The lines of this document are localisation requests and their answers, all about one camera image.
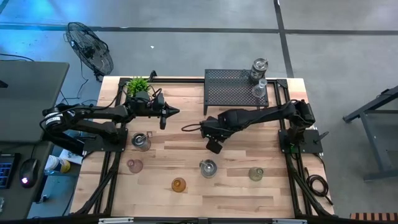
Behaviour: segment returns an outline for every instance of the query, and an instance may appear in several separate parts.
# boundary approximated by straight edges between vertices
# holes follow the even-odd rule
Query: fan grille
[[[109,50],[90,28],[80,22],[70,22],[66,35],[77,56],[94,73],[109,75],[112,72]]]

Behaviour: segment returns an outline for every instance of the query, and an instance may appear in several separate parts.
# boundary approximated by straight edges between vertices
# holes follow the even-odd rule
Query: wooden tabletop
[[[120,77],[105,77],[99,94],[98,105],[106,106],[115,97]],[[304,81],[288,78],[291,99],[308,102]],[[136,118],[127,124],[129,138],[122,153],[116,183],[112,216],[129,217],[241,217],[241,218],[289,218],[293,217],[292,199],[287,177],[286,161],[280,152],[277,131],[279,122],[254,124],[233,134],[223,143],[220,154],[206,149],[207,139],[199,131],[182,132],[181,127],[203,121],[203,84],[201,83],[153,83],[162,88],[165,101],[180,109],[167,119],[165,130],[160,130],[157,118]],[[268,86],[269,106],[275,106],[275,93]],[[208,116],[217,117],[231,107],[210,106]],[[147,152],[137,151],[131,144],[135,133],[152,131],[152,147]],[[83,161],[73,198],[71,212],[77,211],[89,199],[98,186],[103,163],[103,152],[92,153]],[[303,154],[303,164],[310,174],[326,178],[320,160],[311,154]],[[132,174],[126,162],[140,159],[143,170]],[[218,166],[211,179],[202,177],[201,160],[212,159]],[[248,177],[251,167],[262,167],[264,176],[254,182]],[[174,178],[182,177],[187,188],[176,193],[171,188]],[[104,191],[103,206],[109,184]],[[300,208],[304,212],[302,192],[297,191]],[[333,207],[325,198],[317,200],[333,213]]]

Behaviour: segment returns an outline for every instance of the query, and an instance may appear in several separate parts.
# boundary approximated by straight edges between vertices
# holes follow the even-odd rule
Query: computer mouse
[[[24,161],[19,170],[19,181],[24,188],[31,188],[37,182],[37,173],[39,171],[39,161],[37,159],[28,159]]]

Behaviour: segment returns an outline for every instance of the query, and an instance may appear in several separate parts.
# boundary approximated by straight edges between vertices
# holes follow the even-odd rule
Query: concrete floor
[[[395,0],[280,0],[286,29],[397,30]],[[277,29],[273,0],[10,0],[0,25],[64,25],[70,21],[103,27],[215,27]],[[270,61],[269,77],[287,77],[279,34],[97,32],[114,61],[111,75],[202,76],[206,68],[249,68],[258,57]],[[360,121],[341,119],[386,88],[397,85],[396,35],[288,35],[294,76],[304,78],[323,140],[326,173],[335,212],[396,212],[398,178],[364,183],[377,171]],[[0,52],[34,60],[69,62],[62,91],[74,97],[83,83],[80,61],[63,32],[0,30]],[[97,99],[100,84],[90,81],[78,103]],[[58,215],[76,178],[51,177],[51,200],[34,205],[30,217]]]

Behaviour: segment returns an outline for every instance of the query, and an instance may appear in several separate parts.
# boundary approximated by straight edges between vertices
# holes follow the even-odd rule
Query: green plant
[[[136,96],[139,91],[148,92],[148,89],[148,83],[142,77],[133,78],[127,83],[127,93],[129,96]]]

